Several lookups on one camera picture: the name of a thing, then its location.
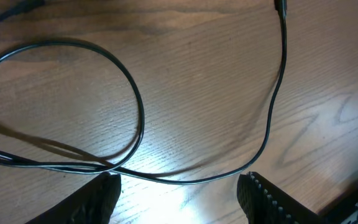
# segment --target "cable connector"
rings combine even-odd
[[[274,0],[274,6],[278,13],[285,18],[287,15],[287,0]]]
[[[40,6],[43,6],[45,4],[45,0],[24,0],[14,6],[10,11],[13,14],[21,14],[21,13],[27,13],[30,12],[33,9],[36,9]]]

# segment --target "brown wood surface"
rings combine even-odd
[[[0,0],[0,12],[15,2]],[[358,178],[358,0],[289,0],[287,25],[270,141],[249,170],[318,212]],[[48,1],[0,24],[0,51],[39,37],[94,42],[133,74],[146,129],[127,168],[191,180],[237,168],[260,146],[281,54],[273,0]],[[1,150],[91,159],[42,144],[52,139],[114,162],[136,126],[132,90],[102,56],[49,47],[0,65]],[[0,167],[0,223],[24,223],[92,178]],[[236,182],[123,177],[111,223],[246,223]]]

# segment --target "black cable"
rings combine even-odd
[[[23,12],[29,12],[36,7],[44,5],[44,0],[25,0],[21,3],[19,3],[16,7],[13,7],[12,9],[2,13],[0,15],[0,22],[4,19],[7,19],[10,16],[13,16],[15,14],[20,14]],[[232,170],[230,172],[215,175],[212,177],[204,178],[204,179],[198,179],[198,180],[186,180],[186,181],[180,181],[180,180],[165,180],[154,177],[153,174],[146,174],[141,172],[136,172],[134,170],[129,170],[126,168],[121,167],[125,162],[127,162],[136,152],[138,147],[140,146],[142,142],[142,138],[144,135],[144,128],[145,128],[145,113],[144,113],[144,106],[142,102],[142,98],[140,96],[140,92],[135,84],[134,79],[128,72],[128,70],[125,68],[125,66],[110,52],[103,49],[102,47],[92,44],[89,42],[85,42],[83,40],[74,40],[74,39],[52,39],[52,40],[43,40],[39,42],[29,43],[20,45],[17,47],[14,47],[13,49],[7,50],[0,54],[0,63],[4,61],[5,59],[18,54],[20,52],[23,52],[25,50],[34,49],[37,47],[46,47],[51,45],[64,45],[64,46],[72,46],[72,47],[79,47],[83,49],[92,50],[93,52],[99,53],[103,56],[105,56],[107,59],[112,61],[119,69],[123,72],[123,74],[128,79],[129,83],[131,84],[131,87],[135,93],[135,97],[137,100],[137,104],[139,107],[139,129],[137,132],[137,139],[132,147],[132,149],[129,151],[128,155],[125,156],[123,159],[121,159],[116,164],[113,164],[111,166],[104,166],[99,164],[92,164],[87,162],[37,162],[30,159],[26,159],[20,156],[15,156],[13,154],[0,151],[0,166],[8,166],[8,167],[21,167],[21,168],[42,168],[42,169],[48,169],[48,170],[54,170],[59,172],[67,172],[72,174],[100,174],[102,172],[110,171],[115,172],[117,174],[122,175],[128,175],[131,177],[136,177],[139,179],[144,180],[150,180],[154,182],[160,182],[164,184],[177,184],[177,185],[190,185],[190,184],[203,184],[207,182],[211,182],[214,180],[223,179],[226,177],[230,177],[232,175],[238,174],[242,172],[243,170],[247,169],[249,166],[251,166],[262,154],[264,151],[267,141],[269,139],[269,133],[270,133],[270,125],[272,122],[272,113],[273,113],[273,107],[274,102],[277,97],[278,90],[280,89],[280,85],[283,80],[284,71],[285,71],[285,65],[287,62],[287,26],[285,23],[285,17],[286,17],[286,0],[275,0],[275,7],[278,11],[278,15],[280,17],[280,25],[281,25],[281,32],[282,32],[282,58],[281,58],[281,64],[280,64],[280,70],[278,73],[278,80],[277,84],[274,88],[272,99],[270,100],[270,105],[268,108],[268,115],[267,115],[267,124],[266,124],[266,131],[264,140],[262,142],[262,145],[260,146],[259,150],[257,151],[256,155],[246,164],[243,166]]]

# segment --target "wood grain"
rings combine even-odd
[[[0,0],[0,11],[12,4]],[[289,0],[287,25],[270,141],[249,170],[318,212],[358,177],[358,1]],[[0,51],[44,36],[95,42],[133,74],[146,132],[125,167],[190,180],[237,168],[259,148],[281,53],[273,1],[50,1],[1,23]],[[0,134],[4,151],[71,160],[16,139],[26,133],[109,157],[136,121],[132,90],[99,55],[51,47],[0,65],[0,125],[15,132]],[[24,223],[91,178],[0,167],[0,223]],[[246,223],[236,183],[124,177],[111,223]]]

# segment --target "wooden table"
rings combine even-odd
[[[0,0],[0,12],[14,2]],[[358,178],[358,1],[289,0],[287,25],[272,133],[249,170],[318,212]],[[146,130],[124,167],[191,180],[237,168],[260,146],[281,54],[273,0],[51,0],[1,23],[0,51],[39,37],[94,42],[133,74]],[[86,159],[18,140],[38,136],[114,162],[136,127],[132,90],[102,56],[49,47],[0,65],[1,150]],[[0,167],[0,223],[24,223],[92,178]],[[237,178],[123,177],[111,223],[246,223]]]

